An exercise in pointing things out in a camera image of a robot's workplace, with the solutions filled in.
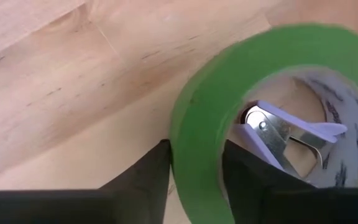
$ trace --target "wooden surface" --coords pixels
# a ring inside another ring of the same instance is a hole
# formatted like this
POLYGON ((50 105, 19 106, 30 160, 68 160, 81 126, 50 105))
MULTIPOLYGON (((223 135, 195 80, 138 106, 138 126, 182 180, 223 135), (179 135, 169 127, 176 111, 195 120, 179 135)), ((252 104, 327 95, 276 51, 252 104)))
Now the wooden surface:
MULTIPOLYGON (((308 21, 358 31, 358 0, 0 0, 0 189, 102 186, 213 55, 308 21)), ((165 223, 189 223, 173 181, 165 223)))

